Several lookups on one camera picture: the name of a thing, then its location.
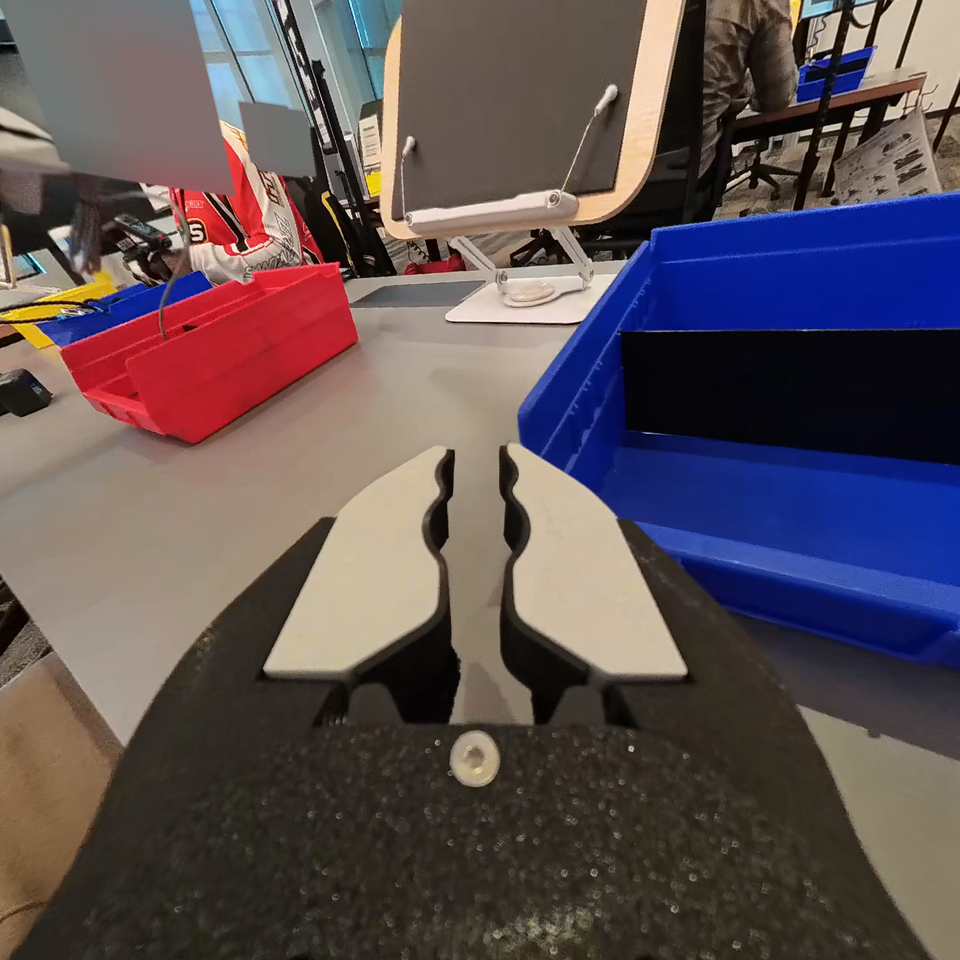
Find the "yellow plastic bin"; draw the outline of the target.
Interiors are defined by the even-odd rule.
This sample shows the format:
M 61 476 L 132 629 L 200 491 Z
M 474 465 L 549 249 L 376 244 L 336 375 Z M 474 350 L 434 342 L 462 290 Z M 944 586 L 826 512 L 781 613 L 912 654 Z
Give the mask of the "yellow plastic bin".
M 119 292 L 110 276 L 104 271 L 94 275 L 86 284 L 65 291 L 54 291 L 22 305 L 3 308 L 2 326 L 11 327 L 37 350 L 54 347 L 51 338 L 41 330 L 41 324 L 57 318 L 72 318 L 89 314 L 102 314 L 105 298 Z

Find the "grey desk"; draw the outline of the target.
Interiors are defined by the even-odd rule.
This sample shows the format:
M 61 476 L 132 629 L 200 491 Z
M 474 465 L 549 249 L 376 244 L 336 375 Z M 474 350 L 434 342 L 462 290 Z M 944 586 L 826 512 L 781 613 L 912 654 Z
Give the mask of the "grey desk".
M 23 342 L 49 408 L 1 428 L 2 575 L 122 743 L 203 628 L 322 517 L 433 446 L 455 451 L 455 721 L 529 721 L 499 654 L 498 449 L 572 332 L 362 307 L 359 342 L 195 446 L 96 413 Z M 958 672 L 738 616 L 791 691 L 863 846 L 936 958 L 958 958 Z

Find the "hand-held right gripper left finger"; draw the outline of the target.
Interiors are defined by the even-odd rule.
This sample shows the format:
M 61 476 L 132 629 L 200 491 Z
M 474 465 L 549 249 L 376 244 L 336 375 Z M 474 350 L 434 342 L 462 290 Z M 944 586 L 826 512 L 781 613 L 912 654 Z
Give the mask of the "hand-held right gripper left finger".
M 452 666 L 449 530 L 455 452 L 432 446 L 336 515 L 263 672 L 276 681 L 380 684 L 410 703 Z

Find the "black flat device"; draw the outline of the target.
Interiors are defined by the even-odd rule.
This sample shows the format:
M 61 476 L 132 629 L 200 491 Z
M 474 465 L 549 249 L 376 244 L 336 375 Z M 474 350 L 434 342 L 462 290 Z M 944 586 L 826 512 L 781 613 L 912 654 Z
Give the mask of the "black flat device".
M 54 396 L 28 369 L 19 367 L 1 373 L 1 416 L 30 416 L 51 405 Z

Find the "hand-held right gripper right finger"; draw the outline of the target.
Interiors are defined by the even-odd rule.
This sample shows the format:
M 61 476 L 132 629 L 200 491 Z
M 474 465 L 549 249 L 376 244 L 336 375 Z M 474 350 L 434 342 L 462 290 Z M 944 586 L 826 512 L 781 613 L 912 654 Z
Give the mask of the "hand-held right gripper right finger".
M 517 442 L 499 451 L 501 655 L 534 703 L 572 687 L 677 684 L 690 671 L 615 513 Z

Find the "red plastic bin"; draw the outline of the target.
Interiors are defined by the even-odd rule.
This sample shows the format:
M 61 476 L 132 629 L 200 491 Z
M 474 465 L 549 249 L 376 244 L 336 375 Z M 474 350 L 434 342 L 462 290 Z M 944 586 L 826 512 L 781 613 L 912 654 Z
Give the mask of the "red plastic bin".
M 336 263 L 264 270 L 67 345 L 98 412 L 195 445 L 358 342 Z

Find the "red white printed bag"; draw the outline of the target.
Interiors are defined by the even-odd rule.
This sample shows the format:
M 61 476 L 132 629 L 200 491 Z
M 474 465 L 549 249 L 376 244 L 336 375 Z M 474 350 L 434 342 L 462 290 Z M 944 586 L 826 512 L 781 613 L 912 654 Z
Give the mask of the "red white printed bag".
M 182 252 L 153 253 L 146 265 L 126 263 L 138 282 L 167 282 L 174 274 L 200 272 L 213 286 L 248 282 L 255 273 L 312 266 L 324 261 L 322 252 L 278 174 L 265 172 L 252 161 L 244 132 L 220 121 L 231 174 L 232 193 L 141 184 L 151 201 L 170 203 L 180 214 L 189 238 L 187 265 Z

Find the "blue plastic bin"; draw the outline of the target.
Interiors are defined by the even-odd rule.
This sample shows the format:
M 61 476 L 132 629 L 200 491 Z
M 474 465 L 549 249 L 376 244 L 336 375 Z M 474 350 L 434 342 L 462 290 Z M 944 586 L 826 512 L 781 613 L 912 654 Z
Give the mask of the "blue plastic bin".
M 958 464 L 629 430 L 627 331 L 958 330 L 958 193 L 656 230 L 527 395 L 522 444 L 730 610 L 958 669 Z
M 106 330 L 159 311 L 168 284 L 141 283 L 119 292 L 83 300 L 73 307 L 60 306 L 53 318 L 36 322 L 38 329 L 57 347 L 71 346 Z

